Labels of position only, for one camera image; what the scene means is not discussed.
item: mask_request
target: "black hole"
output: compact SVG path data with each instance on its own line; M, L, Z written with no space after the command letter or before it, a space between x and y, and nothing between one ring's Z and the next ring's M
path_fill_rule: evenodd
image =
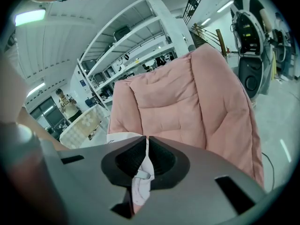
M136 171L139 169L145 158L145 147L144 146L133 146L127 151L116 156L116 165L124 173L130 177L136 175Z
M149 146L149 158L153 164L155 176L169 171L175 164L175 156L166 148L152 143Z
M215 181L239 215L255 205L230 177L216 178Z
M68 163L73 163L79 160L84 159L84 157L82 155L76 155L76 156L72 156L72 157L65 157L62 158L61 161L63 164L68 164Z
M134 212L133 212L133 206L132 206L132 201L131 201L131 191L130 188L127 189L126 193L125 193L125 197L123 199L122 203L119 203L117 205L115 205L111 211L119 214L122 217L131 219L134 216Z

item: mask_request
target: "floor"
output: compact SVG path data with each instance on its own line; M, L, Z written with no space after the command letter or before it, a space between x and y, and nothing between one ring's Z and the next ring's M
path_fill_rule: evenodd
M271 81L269 94L257 98L255 118L262 152L275 171L275 188L288 181L300 152L300 81ZM262 156L265 190L271 191L273 175L268 159Z

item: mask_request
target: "light fixture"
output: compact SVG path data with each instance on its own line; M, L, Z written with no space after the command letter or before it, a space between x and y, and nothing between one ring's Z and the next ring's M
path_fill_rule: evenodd
M206 20L201 24L201 26L204 25L205 23L207 23L209 20L210 20L210 18L206 19Z
M53 109L53 106L49 107L49 108L44 112L44 114L48 113L51 109Z
M28 96L30 96L32 93L34 93L35 91L37 91L37 90L39 90L41 87L43 87L43 86L45 86L45 83L43 82L41 85L38 85L36 88L34 88L34 89L32 89L29 93L28 93L28 95L27 95L27 97Z
M42 20L45 16L45 9L38 9L31 12L21 13L15 17L15 25L20 26L25 23Z
M217 12L220 13L222 12L225 8L227 8L229 5L231 5L233 3L233 1L229 1L228 3L226 3L224 6L222 6Z

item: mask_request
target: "pink cushion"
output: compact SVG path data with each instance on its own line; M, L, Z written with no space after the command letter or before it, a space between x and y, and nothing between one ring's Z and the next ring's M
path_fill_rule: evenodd
M108 133L135 132L215 152L263 186L251 103L223 56L205 44L115 84Z

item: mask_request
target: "white metal shelf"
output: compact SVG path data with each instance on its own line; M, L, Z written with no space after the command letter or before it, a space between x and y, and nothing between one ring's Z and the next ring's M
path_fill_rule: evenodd
M97 59L109 44L114 42L113 33L126 25L137 26L146 19L153 17L154 13L147 0L137 0L113 17L94 37L87 47L80 62Z
M126 36L116 42L95 64L88 77L102 72L118 58L134 49L141 42L163 32L159 17L153 17L132 29Z
M112 102L112 100L113 100L113 97L110 96L110 97L107 98L107 100L104 100L104 103Z
M173 44L168 44L167 46L164 46L160 49L157 49L153 52L150 52L149 54L141 57L139 60L136 60L134 62L132 62L131 64L129 64L127 67L125 67L124 70L116 73L114 76L112 76L110 79L108 79L107 81L105 81L104 83L100 84L99 87L97 87L95 89L96 92L100 91L103 87L107 86L108 84L116 81L119 77L121 77L122 75L124 75L126 72L128 72L129 70L143 64L143 63L146 63L147 61L153 59L153 58L156 58L156 57L159 57L160 55L164 54L164 53L167 53L171 50L173 50L174 48L174 45Z

